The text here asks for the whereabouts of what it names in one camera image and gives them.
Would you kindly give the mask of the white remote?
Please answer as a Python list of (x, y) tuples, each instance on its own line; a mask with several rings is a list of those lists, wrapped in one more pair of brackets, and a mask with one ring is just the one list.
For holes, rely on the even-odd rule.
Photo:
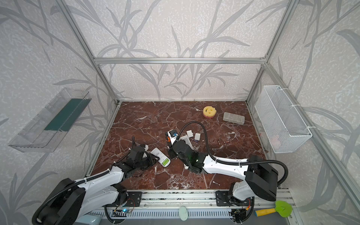
[(191, 141), (190, 141), (190, 138), (189, 138), (187, 135), (184, 135), (184, 136), (180, 137), (180, 139), (181, 139), (181, 140), (184, 140), (185, 143), (186, 143), (192, 150), (194, 150), (194, 147), (193, 147), (193, 145), (192, 145), (192, 143), (191, 143)]
[(158, 148), (155, 148), (151, 151), (151, 154), (154, 156), (157, 156), (159, 158), (158, 162), (163, 166), (163, 167), (168, 167), (171, 163), (171, 160)]

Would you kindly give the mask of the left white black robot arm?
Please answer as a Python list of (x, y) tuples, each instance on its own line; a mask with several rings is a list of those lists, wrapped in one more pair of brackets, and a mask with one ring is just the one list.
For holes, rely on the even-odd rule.
[(142, 146), (133, 146), (128, 155), (114, 162), (109, 169), (83, 179), (62, 180), (35, 211), (34, 225), (72, 225), (89, 212), (108, 204), (123, 204), (126, 189), (121, 182), (139, 170), (145, 171), (159, 157)]

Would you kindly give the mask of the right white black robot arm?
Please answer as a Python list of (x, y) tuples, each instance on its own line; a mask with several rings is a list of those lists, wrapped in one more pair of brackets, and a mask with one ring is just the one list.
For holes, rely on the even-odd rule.
[(259, 197), (274, 202), (278, 186), (288, 177), (288, 167), (281, 161), (263, 160), (258, 156), (246, 159), (215, 157), (209, 153), (195, 152), (185, 140), (174, 138), (169, 143), (169, 156), (180, 159), (189, 171), (222, 174), (242, 180), (229, 188), (230, 197), (240, 201)]

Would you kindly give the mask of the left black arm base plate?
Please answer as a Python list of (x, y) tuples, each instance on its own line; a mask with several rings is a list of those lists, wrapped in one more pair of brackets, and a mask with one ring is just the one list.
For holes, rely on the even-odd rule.
[(119, 207), (139, 207), (142, 198), (141, 191), (130, 191), (130, 192), (121, 192), (113, 206)]

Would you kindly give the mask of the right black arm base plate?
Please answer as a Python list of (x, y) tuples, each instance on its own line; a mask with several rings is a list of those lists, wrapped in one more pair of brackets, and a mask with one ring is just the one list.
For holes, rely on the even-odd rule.
[(240, 206), (240, 207), (248, 207), (251, 205), (250, 200), (241, 201), (232, 195), (229, 194), (229, 191), (216, 191), (216, 205), (217, 206)]

